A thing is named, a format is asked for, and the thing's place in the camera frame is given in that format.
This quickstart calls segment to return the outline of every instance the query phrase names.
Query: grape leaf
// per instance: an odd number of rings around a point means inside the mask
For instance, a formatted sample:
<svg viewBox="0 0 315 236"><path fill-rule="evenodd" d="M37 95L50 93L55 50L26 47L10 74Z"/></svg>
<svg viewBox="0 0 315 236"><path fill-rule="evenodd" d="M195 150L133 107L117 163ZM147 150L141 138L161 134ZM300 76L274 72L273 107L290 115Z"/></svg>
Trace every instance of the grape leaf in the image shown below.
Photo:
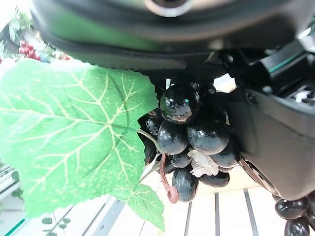
<svg viewBox="0 0 315 236"><path fill-rule="evenodd" d="M0 78L0 156L23 184L28 217L139 181L137 119L157 107L140 73L82 62L20 61Z"/></svg>
<svg viewBox="0 0 315 236"><path fill-rule="evenodd" d="M142 219L150 221L163 232L165 225L163 220L164 206L149 186L134 185L133 187L117 187L111 192L111 195L129 205L129 207Z"/></svg>

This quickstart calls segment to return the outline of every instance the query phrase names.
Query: grape stem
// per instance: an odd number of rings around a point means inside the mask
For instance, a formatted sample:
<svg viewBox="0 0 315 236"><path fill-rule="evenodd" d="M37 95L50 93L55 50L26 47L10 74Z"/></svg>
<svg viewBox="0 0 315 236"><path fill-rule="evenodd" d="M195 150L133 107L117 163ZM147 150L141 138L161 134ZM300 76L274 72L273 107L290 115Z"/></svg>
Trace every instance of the grape stem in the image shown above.
<svg viewBox="0 0 315 236"><path fill-rule="evenodd" d="M156 146L157 150L158 150L160 153L164 153L164 152L162 151L161 147L159 146L157 140L154 139L150 134L148 134L147 132L144 132L142 129L137 129L137 133L146 136L148 139L150 139L150 140L154 143L154 145Z"/></svg>
<svg viewBox="0 0 315 236"><path fill-rule="evenodd" d="M162 159L161 161L159 162L159 173L161 175L161 180L162 180L162 183L164 185L164 188L167 192L167 197L169 199L169 201L172 203L172 204L175 204L178 202L179 200L179 193L177 191L177 189L174 187L174 186L169 186L168 182L167 182L167 179L165 177L165 171L164 171L164 168L165 168L165 160L166 160L166 154L163 153L162 154Z"/></svg>

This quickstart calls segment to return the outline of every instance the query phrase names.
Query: black plastic housing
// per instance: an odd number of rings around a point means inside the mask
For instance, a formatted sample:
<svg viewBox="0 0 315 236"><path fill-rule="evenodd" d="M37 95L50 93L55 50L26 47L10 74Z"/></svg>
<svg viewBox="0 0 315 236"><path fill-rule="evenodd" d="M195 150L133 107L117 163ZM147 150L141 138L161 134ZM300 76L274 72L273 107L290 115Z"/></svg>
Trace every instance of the black plastic housing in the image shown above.
<svg viewBox="0 0 315 236"><path fill-rule="evenodd" d="M314 191L315 109L246 88L236 89L229 99L230 124L247 173L287 200Z"/></svg>
<svg viewBox="0 0 315 236"><path fill-rule="evenodd" d="M32 1L47 41L82 61L135 70L185 69L191 55L286 44L307 27L315 7L313 0L229 0L164 18L143 0Z"/></svg>

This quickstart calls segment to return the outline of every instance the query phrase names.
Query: black machine part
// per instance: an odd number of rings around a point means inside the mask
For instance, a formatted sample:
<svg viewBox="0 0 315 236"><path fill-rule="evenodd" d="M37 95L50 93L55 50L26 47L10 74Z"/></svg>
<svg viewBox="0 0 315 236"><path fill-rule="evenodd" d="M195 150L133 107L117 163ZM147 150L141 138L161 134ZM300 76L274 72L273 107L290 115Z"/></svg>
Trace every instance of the black machine part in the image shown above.
<svg viewBox="0 0 315 236"><path fill-rule="evenodd" d="M314 46L315 35L310 35L245 66L244 73L236 73L243 85L229 95L229 122L243 155L240 165L287 200L315 190Z"/></svg>
<svg viewBox="0 0 315 236"><path fill-rule="evenodd" d="M230 124L244 157L241 165L250 168L250 176L287 200L314 191L314 108L244 88L236 89L230 99Z"/></svg>
<svg viewBox="0 0 315 236"><path fill-rule="evenodd" d="M92 64L140 71L186 69L189 58L213 50L284 45L307 27L315 7L313 0L32 1L34 24L54 46ZM191 6L161 17L148 1Z"/></svg>

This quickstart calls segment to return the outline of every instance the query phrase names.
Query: metal screw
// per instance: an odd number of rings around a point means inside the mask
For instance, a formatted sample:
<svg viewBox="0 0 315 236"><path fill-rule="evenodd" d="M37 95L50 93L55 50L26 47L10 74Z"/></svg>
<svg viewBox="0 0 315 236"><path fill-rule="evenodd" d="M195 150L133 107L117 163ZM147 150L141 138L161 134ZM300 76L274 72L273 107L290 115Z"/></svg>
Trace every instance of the metal screw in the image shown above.
<svg viewBox="0 0 315 236"><path fill-rule="evenodd" d="M253 105L257 105L259 103L256 95L253 94L253 93L248 93L247 94L247 100Z"/></svg>

